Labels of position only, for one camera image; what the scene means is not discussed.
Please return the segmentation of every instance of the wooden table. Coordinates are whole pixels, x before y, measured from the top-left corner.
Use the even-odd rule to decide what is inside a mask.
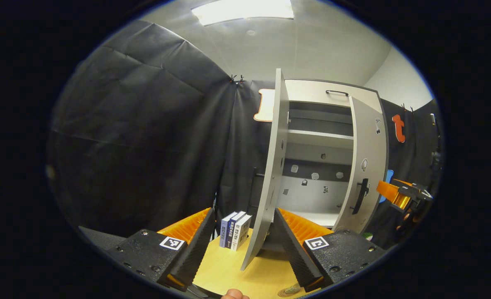
[[[253,230],[249,229],[249,236],[252,234]],[[226,294],[228,289],[235,288],[251,299],[283,298],[278,296],[278,292],[297,283],[289,261],[255,257],[247,269],[240,271],[249,240],[247,238],[237,251],[219,247],[219,237],[212,240],[193,283],[217,294]],[[284,298],[297,298],[313,292],[306,293],[301,289]]]

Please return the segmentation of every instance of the green object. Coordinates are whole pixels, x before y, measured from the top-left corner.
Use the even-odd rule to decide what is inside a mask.
[[[370,241],[373,238],[372,233],[362,233],[362,236],[367,239],[367,241]]]

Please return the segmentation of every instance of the black door handle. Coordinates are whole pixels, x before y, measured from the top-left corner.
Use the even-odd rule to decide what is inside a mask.
[[[326,93],[343,93],[344,95],[348,96],[348,93],[345,93],[343,91],[325,91]]]
[[[357,185],[361,185],[361,189],[359,190],[358,200],[356,201],[356,206],[351,206],[353,209],[352,214],[357,214],[359,212],[359,207],[362,205],[363,197],[365,197],[369,193],[369,187],[367,187],[367,183],[369,179],[363,179],[362,182],[359,182]]]

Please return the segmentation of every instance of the white cabinet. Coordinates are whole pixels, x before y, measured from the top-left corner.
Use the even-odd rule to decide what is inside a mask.
[[[280,69],[275,86],[266,174],[242,270],[261,249],[275,207],[361,233],[386,175],[387,132],[375,91],[284,80]]]

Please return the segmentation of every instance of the book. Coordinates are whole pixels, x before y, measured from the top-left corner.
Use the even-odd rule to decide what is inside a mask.
[[[236,224],[234,225],[234,233],[232,233],[232,244],[230,246],[231,250],[238,250],[240,245],[245,241],[250,225],[251,215],[244,215],[240,218],[240,220],[236,221]]]
[[[243,215],[245,215],[245,212],[239,212],[238,214],[234,215],[229,220],[229,224],[227,225],[227,239],[225,240],[225,248],[230,248],[231,243],[232,243],[232,233],[234,232],[234,224],[236,221],[238,221]]]
[[[234,215],[238,214],[238,212],[232,212],[228,214],[224,219],[221,219],[221,228],[219,231],[219,247],[225,248],[225,241],[227,240],[227,225],[230,218],[234,217]]]

